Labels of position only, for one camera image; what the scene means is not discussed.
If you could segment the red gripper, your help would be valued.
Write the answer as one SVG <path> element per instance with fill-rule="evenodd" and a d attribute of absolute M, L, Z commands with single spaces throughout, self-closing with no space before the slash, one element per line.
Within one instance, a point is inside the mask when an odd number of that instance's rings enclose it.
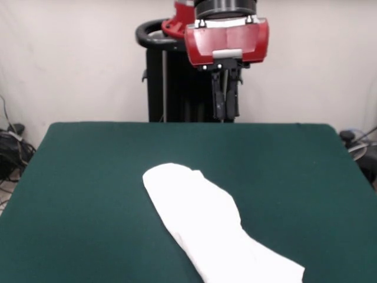
<path fill-rule="evenodd" d="M 184 43 L 192 66 L 202 70 L 236 68 L 239 63 L 263 62 L 269 44 L 269 23 L 266 18 L 242 17 L 220 20 L 197 20 L 186 26 Z M 213 115 L 215 119 L 234 120 L 239 116 L 238 70 L 228 72 L 226 111 L 221 90 L 221 75 L 211 74 Z"/>

